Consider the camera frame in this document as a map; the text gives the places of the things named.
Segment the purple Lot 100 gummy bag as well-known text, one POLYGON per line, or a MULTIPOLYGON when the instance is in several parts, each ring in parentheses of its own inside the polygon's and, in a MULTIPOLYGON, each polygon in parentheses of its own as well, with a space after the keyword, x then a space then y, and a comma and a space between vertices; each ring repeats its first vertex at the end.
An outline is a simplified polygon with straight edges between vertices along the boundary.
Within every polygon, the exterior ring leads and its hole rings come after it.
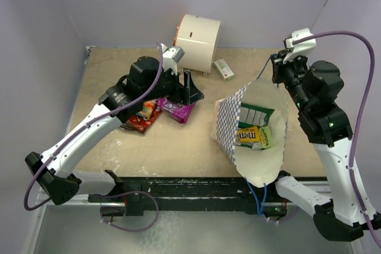
POLYGON ((195 104, 183 105, 170 102, 167 98, 157 100, 157 105, 175 121, 186 124, 195 104))

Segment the green snack bag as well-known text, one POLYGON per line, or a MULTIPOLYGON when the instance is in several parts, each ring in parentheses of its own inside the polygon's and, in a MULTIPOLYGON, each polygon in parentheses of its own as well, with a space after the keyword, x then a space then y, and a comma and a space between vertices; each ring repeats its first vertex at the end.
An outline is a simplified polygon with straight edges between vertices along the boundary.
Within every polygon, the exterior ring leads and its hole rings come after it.
MULTIPOLYGON (((241 104, 241 113, 238 121, 238 130, 240 128, 247 128, 257 126, 258 129, 262 126, 268 126, 270 117, 274 113, 274 109, 263 108, 249 104, 241 104)), ((265 150, 261 149, 261 143, 240 143, 235 137, 235 145, 250 148, 252 150, 265 150)))

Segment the blue checkered paper bag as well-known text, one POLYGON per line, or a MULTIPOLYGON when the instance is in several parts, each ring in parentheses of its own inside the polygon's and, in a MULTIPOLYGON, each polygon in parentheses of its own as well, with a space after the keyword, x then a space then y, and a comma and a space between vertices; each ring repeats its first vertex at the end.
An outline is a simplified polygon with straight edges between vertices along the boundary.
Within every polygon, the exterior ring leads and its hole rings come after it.
POLYGON ((262 74, 215 102, 211 137, 245 179, 258 215, 283 164, 287 128, 286 96, 262 74))

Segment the red Doritos chips bag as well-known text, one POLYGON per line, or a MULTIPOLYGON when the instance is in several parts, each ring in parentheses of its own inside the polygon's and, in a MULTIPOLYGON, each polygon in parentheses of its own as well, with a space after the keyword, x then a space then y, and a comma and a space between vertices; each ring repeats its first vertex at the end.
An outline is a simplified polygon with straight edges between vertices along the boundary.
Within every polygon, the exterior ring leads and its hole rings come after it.
POLYGON ((144 134, 146 130, 154 123, 154 121, 158 118, 158 116, 161 113, 162 113, 162 110, 157 105, 150 119, 145 120, 143 117, 139 117, 135 114, 131 116, 124 124, 122 124, 120 128, 122 130, 135 131, 140 134, 144 134))

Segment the yellow M&M candy bag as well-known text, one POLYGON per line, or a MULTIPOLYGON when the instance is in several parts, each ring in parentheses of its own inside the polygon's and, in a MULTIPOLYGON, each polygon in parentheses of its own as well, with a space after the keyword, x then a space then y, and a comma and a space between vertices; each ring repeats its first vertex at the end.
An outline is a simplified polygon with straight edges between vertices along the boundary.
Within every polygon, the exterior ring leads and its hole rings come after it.
POLYGON ((257 126, 240 128, 236 138, 240 143, 257 143, 260 142, 260 132, 257 126))

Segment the orange candy bag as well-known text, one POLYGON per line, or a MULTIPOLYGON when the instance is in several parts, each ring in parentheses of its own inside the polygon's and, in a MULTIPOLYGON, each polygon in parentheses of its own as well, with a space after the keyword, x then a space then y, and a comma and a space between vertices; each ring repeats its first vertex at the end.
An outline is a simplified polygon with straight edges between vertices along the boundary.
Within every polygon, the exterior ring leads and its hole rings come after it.
POLYGON ((137 112, 136 115, 139 117, 143 117, 145 120, 151 118, 151 115, 155 111, 157 106, 156 101, 146 101, 143 103, 143 108, 141 111, 137 112))

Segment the light green Himalaya candy packet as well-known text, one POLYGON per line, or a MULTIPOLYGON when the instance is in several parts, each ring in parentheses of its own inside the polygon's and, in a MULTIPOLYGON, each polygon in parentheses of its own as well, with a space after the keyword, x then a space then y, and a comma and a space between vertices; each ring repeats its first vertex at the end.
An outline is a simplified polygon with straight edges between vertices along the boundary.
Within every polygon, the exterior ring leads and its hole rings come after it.
POLYGON ((269 126, 259 128, 261 149, 269 149, 274 146, 274 140, 269 126))

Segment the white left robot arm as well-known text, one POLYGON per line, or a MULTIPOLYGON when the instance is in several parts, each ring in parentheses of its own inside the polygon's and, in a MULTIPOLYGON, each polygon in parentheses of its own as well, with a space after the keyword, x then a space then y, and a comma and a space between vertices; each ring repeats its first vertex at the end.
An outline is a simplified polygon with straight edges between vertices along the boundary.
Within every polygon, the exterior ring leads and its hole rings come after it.
POLYGON ((153 57, 140 57, 128 74, 107 89, 87 117, 65 138, 42 154, 31 152, 25 162, 49 200, 62 205, 75 195, 102 195, 110 202, 122 196, 122 181, 110 170, 100 173, 76 170, 78 163, 105 136, 143 109, 146 101, 169 98, 192 105, 204 98, 185 70, 184 82, 173 68, 153 57))

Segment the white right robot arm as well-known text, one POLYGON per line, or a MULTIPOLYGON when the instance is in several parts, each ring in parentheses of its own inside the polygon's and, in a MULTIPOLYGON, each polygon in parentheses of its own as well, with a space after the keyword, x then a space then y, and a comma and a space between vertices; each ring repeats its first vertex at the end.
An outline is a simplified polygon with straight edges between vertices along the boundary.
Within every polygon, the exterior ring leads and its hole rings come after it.
POLYGON ((366 230, 378 230, 380 213, 367 200, 363 186, 358 186, 364 199, 360 204, 351 182, 352 178, 362 181, 355 160, 349 157, 354 137, 348 116, 335 103, 344 86, 338 67, 327 61, 309 67, 303 56, 289 62, 279 54, 270 59, 272 81, 284 84, 298 108, 300 126, 323 164, 331 195, 321 195, 281 171, 276 181, 265 186, 266 197, 271 201, 283 197, 296 204, 328 241, 352 242, 366 230))

